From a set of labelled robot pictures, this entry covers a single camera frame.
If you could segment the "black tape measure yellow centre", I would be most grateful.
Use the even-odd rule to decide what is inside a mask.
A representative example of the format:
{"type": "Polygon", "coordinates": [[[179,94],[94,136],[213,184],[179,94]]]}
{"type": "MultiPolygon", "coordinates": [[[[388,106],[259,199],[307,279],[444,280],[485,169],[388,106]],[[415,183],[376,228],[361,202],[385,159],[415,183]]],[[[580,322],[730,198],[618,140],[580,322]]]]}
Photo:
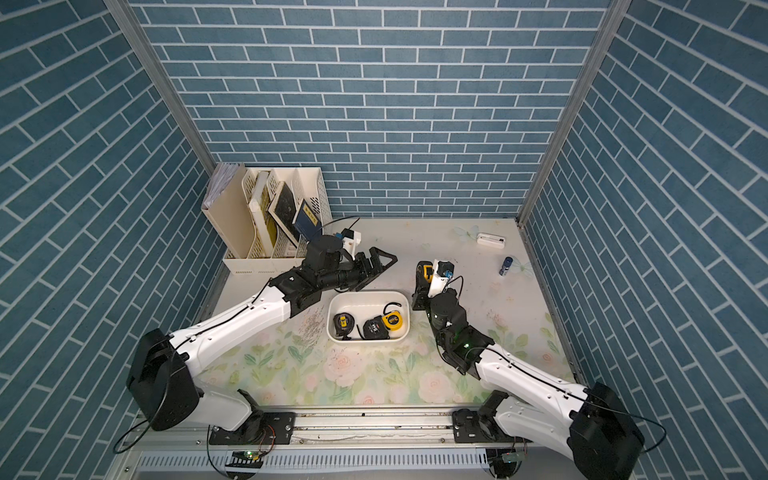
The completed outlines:
{"type": "Polygon", "coordinates": [[[419,261],[415,277],[417,289],[429,289],[433,277],[433,263],[431,261],[419,261]]]}

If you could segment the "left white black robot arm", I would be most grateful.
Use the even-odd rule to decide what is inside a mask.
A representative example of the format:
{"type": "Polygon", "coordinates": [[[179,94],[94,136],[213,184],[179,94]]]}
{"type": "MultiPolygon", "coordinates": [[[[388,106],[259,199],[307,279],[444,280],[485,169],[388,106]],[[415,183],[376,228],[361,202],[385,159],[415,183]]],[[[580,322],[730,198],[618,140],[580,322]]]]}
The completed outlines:
{"type": "Polygon", "coordinates": [[[340,238],[320,235],[309,243],[300,265],[268,280],[240,304],[173,333],[144,334],[127,390],[154,431],[188,421],[252,439],[263,415],[252,396],[207,384],[200,374],[227,351],[318,303],[324,292],[360,291],[396,261],[396,255],[377,247],[350,254],[340,238]]]}

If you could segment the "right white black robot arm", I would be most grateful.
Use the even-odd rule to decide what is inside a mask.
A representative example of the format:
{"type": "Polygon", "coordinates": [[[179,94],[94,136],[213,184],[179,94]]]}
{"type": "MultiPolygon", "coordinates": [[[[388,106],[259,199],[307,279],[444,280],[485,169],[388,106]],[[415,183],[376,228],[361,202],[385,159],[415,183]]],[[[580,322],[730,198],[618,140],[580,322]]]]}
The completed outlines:
{"type": "Polygon", "coordinates": [[[478,411],[489,439],[517,437],[571,459],[588,479],[628,479],[645,438],[607,385],[567,382],[508,352],[473,327],[448,261],[420,261],[412,308],[427,316],[442,360],[492,389],[478,411]]]}

